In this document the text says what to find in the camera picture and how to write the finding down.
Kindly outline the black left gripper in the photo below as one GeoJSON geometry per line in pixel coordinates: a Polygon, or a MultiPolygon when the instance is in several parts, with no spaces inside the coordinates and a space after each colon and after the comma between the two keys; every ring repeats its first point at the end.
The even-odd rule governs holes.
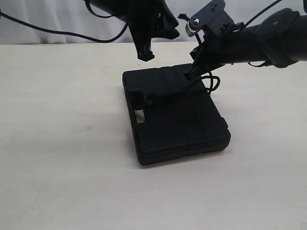
{"type": "Polygon", "coordinates": [[[151,38],[173,40],[180,36],[177,30],[179,22],[164,0],[116,0],[115,7],[115,17],[127,23],[119,37],[127,29],[144,35],[133,38],[139,60],[155,58],[151,51],[151,38]]]}

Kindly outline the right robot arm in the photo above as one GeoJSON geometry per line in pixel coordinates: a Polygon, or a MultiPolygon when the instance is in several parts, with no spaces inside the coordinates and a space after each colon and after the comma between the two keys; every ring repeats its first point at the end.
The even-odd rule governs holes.
{"type": "Polygon", "coordinates": [[[226,64],[262,62],[286,68],[307,59],[307,17],[285,8],[242,31],[221,37],[207,33],[190,55],[193,63],[184,72],[188,80],[226,64]]]}

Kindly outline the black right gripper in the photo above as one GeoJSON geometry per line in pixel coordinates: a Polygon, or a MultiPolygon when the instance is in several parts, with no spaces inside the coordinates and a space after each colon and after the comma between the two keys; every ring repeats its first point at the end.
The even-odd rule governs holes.
{"type": "Polygon", "coordinates": [[[190,52],[190,56],[193,62],[183,72],[189,81],[226,64],[241,63],[242,32],[230,31],[221,37],[204,32],[203,41],[200,41],[198,46],[190,52]]]}

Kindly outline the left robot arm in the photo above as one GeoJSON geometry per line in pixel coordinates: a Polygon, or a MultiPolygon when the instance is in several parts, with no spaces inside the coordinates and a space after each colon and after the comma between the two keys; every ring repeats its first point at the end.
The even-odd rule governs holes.
{"type": "Polygon", "coordinates": [[[99,18],[116,17],[129,28],[137,58],[154,59],[151,51],[153,38],[176,39],[178,20],[164,0],[86,0],[88,11],[99,18]]]}

